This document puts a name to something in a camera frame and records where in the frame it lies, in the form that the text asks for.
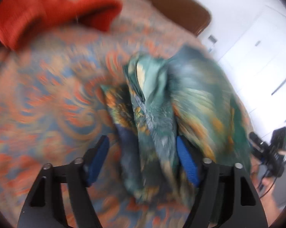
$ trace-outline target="blue gripper pad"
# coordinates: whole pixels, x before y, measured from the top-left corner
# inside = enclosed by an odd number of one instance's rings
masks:
[[[90,187],[98,178],[101,168],[109,150],[109,138],[105,135],[94,148],[88,149],[84,155],[84,171],[86,173],[86,186]]]
[[[188,180],[198,187],[201,179],[199,172],[200,169],[197,164],[200,164],[200,162],[196,163],[194,161],[180,136],[177,137],[177,152]]]

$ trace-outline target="metal screw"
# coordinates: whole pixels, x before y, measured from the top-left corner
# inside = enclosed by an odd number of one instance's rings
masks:
[[[76,159],[74,160],[74,163],[75,163],[75,164],[81,164],[81,163],[83,163],[83,162],[84,162],[83,158],[76,158]]]
[[[209,158],[203,158],[203,162],[205,162],[206,164],[210,164],[212,163],[212,160]]]
[[[52,164],[50,164],[50,163],[47,163],[47,164],[44,164],[43,165],[43,169],[44,170],[48,170],[48,169],[50,169],[52,167]]]
[[[236,163],[236,164],[235,164],[235,167],[236,167],[237,169],[242,169],[242,168],[243,168],[243,165],[240,164],[240,163]]]

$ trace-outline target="black cable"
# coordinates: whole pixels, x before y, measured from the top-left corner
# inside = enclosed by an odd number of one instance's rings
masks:
[[[269,191],[271,190],[271,188],[273,188],[273,186],[274,186],[276,180],[277,180],[277,177],[274,179],[274,182],[272,183],[272,185],[271,185],[271,187],[268,189],[268,191],[265,192],[261,197],[259,197],[259,199],[261,199],[261,198],[264,197],[267,193],[269,193]]]
[[[260,181],[260,183],[258,184],[257,190],[261,191],[261,189],[262,189],[262,188],[261,188],[262,179],[266,177],[266,175],[268,174],[268,172],[269,172],[269,170],[266,170],[266,172],[265,172],[264,175],[262,176],[261,181]]]
[[[281,167],[282,167],[282,163],[283,163],[283,162],[284,162],[284,161],[282,161],[282,162],[280,163],[280,166],[279,166],[278,172],[280,171],[280,169],[281,169]],[[276,176],[276,178],[274,179],[274,182],[272,183],[272,185],[271,185],[271,187],[268,189],[268,191],[267,191],[267,192],[265,192],[261,197],[259,197],[259,199],[261,199],[261,198],[262,198],[262,197],[264,197],[267,193],[269,193],[269,191],[271,190],[271,188],[273,188],[273,186],[274,186],[274,184],[275,184],[276,180],[277,180],[277,176]]]

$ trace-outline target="white wall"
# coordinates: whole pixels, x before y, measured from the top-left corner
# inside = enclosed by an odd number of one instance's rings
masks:
[[[253,24],[265,5],[286,16],[280,0],[197,0],[211,15],[210,25],[199,36],[202,43],[212,34],[218,39],[213,56],[219,60]]]
[[[270,142],[272,131],[286,126],[286,17],[266,7],[219,64],[255,133]]]

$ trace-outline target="patterned blanket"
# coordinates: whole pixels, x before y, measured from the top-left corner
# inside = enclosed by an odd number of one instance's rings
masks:
[[[188,208],[175,200],[136,204],[120,174],[121,149],[100,85],[125,83],[122,66],[134,53],[169,58],[198,40],[146,0],[122,0],[109,33],[66,25],[19,52],[0,46],[0,211],[16,227],[42,165],[68,164],[108,135],[110,151],[88,189],[104,227],[182,227]],[[62,184],[70,226],[76,227]]]

